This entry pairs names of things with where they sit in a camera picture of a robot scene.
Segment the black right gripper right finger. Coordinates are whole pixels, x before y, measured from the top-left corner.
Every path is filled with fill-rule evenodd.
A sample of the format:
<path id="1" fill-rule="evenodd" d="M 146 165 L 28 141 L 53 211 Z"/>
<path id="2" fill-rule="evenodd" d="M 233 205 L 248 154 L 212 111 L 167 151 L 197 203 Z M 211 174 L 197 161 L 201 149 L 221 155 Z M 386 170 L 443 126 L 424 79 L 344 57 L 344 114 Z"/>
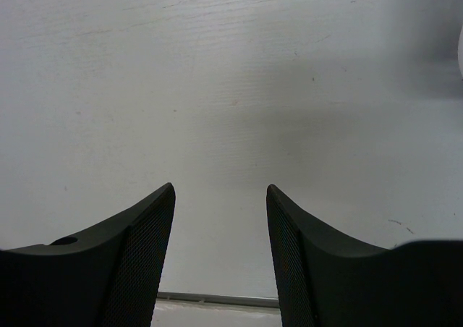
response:
<path id="1" fill-rule="evenodd" d="M 284 326 L 460 326 L 462 242 L 385 249 L 300 208 L 277 186 L 266 195 Z"/>

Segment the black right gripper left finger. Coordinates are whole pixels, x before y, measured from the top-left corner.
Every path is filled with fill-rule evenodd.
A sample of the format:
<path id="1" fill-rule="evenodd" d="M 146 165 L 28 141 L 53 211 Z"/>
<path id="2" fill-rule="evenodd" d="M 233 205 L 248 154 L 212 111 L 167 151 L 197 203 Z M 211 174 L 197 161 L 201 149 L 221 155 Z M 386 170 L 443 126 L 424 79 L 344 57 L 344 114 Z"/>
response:
<path id="1" fill-rule="evenodd" d="M 165 184 L 51 244 L 1 252 L 3 326 L 149 326 L 176 195 Z"/>

